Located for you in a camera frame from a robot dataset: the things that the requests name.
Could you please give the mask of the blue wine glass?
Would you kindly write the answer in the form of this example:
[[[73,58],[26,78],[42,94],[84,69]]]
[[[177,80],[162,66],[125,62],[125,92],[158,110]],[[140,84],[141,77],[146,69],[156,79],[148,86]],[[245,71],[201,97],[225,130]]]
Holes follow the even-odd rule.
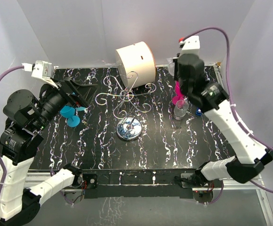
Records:
[[[79,125],[80,118],[76,115],[76,109],[65,105],[61,110],[60,114],[66,118],[66,123],[69,127],[73,128]]]
[[[82,106],[81,107],[76,107],[75,110],[78,111],[78,112],[87,112],[87,108],[82,107]]]

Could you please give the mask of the pink wine glass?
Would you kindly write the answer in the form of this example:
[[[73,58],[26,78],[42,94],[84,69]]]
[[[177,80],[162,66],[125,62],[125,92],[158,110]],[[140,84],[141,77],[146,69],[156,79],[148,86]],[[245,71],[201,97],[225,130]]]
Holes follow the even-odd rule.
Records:
[[[176,105],[179,100],[185,100],[185,96],[181,93],[179,82],[175,83],[175,96],[172,98],[172,104]]]

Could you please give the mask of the clear ribbed tumbler glass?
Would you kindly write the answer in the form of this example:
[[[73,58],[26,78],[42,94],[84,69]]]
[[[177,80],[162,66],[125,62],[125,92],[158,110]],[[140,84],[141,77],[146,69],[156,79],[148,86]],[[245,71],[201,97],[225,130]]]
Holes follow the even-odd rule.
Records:
[[[186,115],[189,108],[189,104],[184,99],[178,100],[174,108],[174,118],[181,120]]]

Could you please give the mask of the clear fluted champagne glass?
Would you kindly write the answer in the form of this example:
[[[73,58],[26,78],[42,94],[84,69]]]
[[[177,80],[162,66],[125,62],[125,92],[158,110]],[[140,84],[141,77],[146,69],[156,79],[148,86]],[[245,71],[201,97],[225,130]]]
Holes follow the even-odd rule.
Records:
[[[175,76],[175,65],[176,65],[177,57],[174,58],[167,58],[168,62],[168,72],[169,74],[174,77]]]

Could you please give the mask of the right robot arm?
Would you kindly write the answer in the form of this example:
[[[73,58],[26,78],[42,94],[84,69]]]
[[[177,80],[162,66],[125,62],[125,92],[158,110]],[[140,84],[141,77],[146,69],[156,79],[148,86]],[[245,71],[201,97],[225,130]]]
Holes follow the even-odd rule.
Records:
[[[203,163],[184,182],[202,187],[223,178],[249,182],[273,160],[273,150],[245,130],[232,111],[229,95],[219,83],[206,79],[204,62],[196,54],[180,55],[175,65],[181,93],[218,127],[235,152],[233,157]]]

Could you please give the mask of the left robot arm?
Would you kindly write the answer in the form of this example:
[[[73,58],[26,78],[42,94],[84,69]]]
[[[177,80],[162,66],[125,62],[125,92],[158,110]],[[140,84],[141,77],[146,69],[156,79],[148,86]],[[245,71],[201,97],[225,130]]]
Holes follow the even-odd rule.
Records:
[[[43,141],[41,132],[66,106],[88,107],[98,86],[71,79],[44,84],[40,96],[26,89],[12,93],[3,113],[7,116],[0,137],[0,226],[22,226],[31,222],[42,204],[63,188],[80,187],[82,170],[66,164],[40,184],[25,188],[27,173]]]

